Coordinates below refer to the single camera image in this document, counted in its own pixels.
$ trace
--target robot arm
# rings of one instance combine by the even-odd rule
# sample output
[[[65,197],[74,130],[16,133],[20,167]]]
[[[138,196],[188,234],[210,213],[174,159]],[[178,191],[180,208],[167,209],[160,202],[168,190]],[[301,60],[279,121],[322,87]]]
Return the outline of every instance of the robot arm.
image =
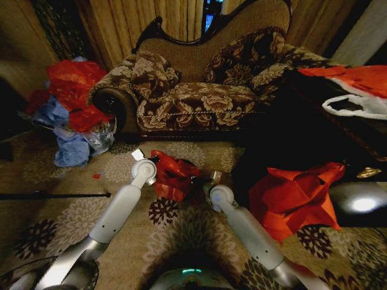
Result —
[[[129,215],[138,203],[144,184],[155,182],[156,165],[144,159],[138,149],[132,153],[137,160],[132,168],[134,179],[131,184],[122,187],[96,222],[90,234],[72,246],[69,246],[44,274],[35,290],[44,290],[61,284],[73,285],[71,272],[78,261],[97,260],[107,249],[110,241],[122,229]]]
[[[222,211],[227,216],[230,228],[241,240],[249,254],[268,269],[279,284],[292,288],[302,284],[312,290],[329,289],[311,271],[283,257],[276,242],[251,212],[236,204],[229,187],[225,185],[213,187],[209,192],[209,200],[215,210]]]

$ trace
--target black table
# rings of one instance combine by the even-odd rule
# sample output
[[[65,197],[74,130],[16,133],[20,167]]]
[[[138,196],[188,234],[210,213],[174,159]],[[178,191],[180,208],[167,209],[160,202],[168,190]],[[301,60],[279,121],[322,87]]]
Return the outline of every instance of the black table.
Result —
[[[321,107],[325,100],[345,94],[324,78],[285,73],[268,114],[247,130],[246,150],[232,172],[240,204],[248,206],[247,191],[266,175],[267,167],[307,170],[336,161],[346,165],[340,182],[387,181],[387,121],[338,117]],[[365,167],[381,172],[359,179]]]

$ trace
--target white plastic bag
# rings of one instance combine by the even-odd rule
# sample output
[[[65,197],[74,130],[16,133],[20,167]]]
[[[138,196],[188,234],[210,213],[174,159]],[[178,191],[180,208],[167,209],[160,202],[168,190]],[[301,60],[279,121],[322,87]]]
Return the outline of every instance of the white plastic bag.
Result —
[[[349,102],[360,105],[362,110],[336,110],[330,106],[331,103],[348,99]],[[326,100],[322,107],[329,113],[337,116],[352,117],[358,116],[363,118],[387,120],[387,99],[379,98],[375,96],[359,96],[359,95],[341,95],[339,97],[333,97]]]

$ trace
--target carpet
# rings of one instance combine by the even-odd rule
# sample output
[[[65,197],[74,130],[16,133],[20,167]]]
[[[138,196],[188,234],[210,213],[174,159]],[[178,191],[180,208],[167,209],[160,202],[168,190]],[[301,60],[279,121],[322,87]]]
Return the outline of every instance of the carpet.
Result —
[[[0,193],[11,194],[46,190],[52,195],[114,195],[131,179],[135,162],[131,152],[137,147],[145,156],[157,149],[189,160],[204,176],[222,171],[222,183],[232,187],[230,172],[244,150],[230,142],[118,142],[85,167],[58,168],[53,165],[52,137],[32,131],[9,142],[15,160],[0,162]],[[34,265],[48,265],[68,245],[84,238],[110,200],[0,201],[0,289],[7,289]],[[310,226],[285,239],[280,249],[332,289],[386,289],[386,237],[386,228],[335,231]],[[146,187],[122,231],[95,264],[89,289],[147,289],[165,270],[200,265],[217,269],[238,289],[282,289],[249,256],[224,215],[213,211],[203,195],[189,195],[177,204]]]

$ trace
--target sofa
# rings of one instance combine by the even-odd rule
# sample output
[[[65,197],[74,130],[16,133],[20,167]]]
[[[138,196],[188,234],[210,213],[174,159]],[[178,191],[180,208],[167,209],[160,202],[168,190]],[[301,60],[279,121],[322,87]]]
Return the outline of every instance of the sofa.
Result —
[[[288,1],[246,1],[193,42],[170,38],[156,18],[89,101],[131,138],[243,131],[270,111],[286,70],[334,65],[285,43],[290,18]]]

